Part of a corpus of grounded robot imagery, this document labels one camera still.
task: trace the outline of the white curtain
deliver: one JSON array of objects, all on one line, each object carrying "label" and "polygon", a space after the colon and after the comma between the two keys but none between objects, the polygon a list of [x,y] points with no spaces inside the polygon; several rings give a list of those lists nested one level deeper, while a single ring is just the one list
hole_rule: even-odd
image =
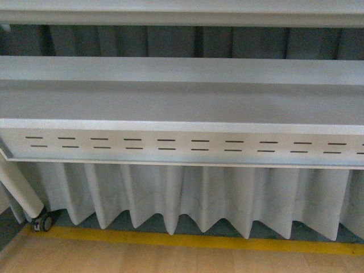
[{"label": "white curtain", "polygon": [[[180,214],[207,231],[225,218],[248,238],[259,220],[284,238],[301,221],[331,240],[339,223],[364,238],[364,171],[19,163],[49,210],[74,224],[96,212],[106,228],[124,210],[134,227],[155,213],[173,234]],[[18,219],[19,207],[11,206]]]}]

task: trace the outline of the wooden floor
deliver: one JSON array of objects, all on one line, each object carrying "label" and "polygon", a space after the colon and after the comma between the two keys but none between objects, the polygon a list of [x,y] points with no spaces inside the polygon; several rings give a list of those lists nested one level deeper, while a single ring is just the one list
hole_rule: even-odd
[{"label": "wooden floor", "polygon": [[156,246],[19,233],[0,272],[364,272],[364,256]]}]

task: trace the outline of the shelf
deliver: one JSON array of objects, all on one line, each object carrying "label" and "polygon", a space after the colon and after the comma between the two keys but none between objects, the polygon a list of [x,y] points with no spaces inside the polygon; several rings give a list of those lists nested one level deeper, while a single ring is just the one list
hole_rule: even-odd
[{"label": "shelf", "polygon": [[363,27],[362,0],[312,1],[20,1],[5,0],[11,24]]},{"label": "shelf", "polygon": [[[5,157],[364,169],[363,62],[106,59],[2,57],[0,139]],[[304,77],[315,64],[321,72]],[[22,74],[29,65],[39,69]],[[249,72],[241,69],[249,65]],[[292,73],[284,78],[286,66]],[[329,66],[342,70],[342,78],[324,77]],[[164,69],[174,78],[164,75]],[[255,69],[268,69],[261,82]],[[228,71],[229,82],[214,77]],[[346,73],[359,78],[349,85]]]}]

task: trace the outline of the yellow floor stripe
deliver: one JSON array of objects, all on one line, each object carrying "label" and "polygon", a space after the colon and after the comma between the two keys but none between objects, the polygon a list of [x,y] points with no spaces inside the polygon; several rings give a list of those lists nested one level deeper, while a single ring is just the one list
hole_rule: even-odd
[{"label": "yellow floor stripe", "polygon": [[303,242],[276,239],[243,239],[200,235],[169,235],[135,231],[86,229],[81,227],[54,226],[49,232],[33,232],[27,225],[21,234],[43,238],[63,238],[110,243],[138,243],[145,245],[206,247],[218,249],[245,249],[320,253],[338,255],[364,255],[364,245],[334,242]]}]

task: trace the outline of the caster wheel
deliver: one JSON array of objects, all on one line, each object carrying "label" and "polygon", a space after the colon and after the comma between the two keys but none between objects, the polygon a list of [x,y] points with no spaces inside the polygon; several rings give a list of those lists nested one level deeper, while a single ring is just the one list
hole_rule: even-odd
[{"label": "caster wheel", "polygon": [[52,216],[44,214],[41,217],[35,219],[32,223],[34,231],[47,232],[54,224]]}]

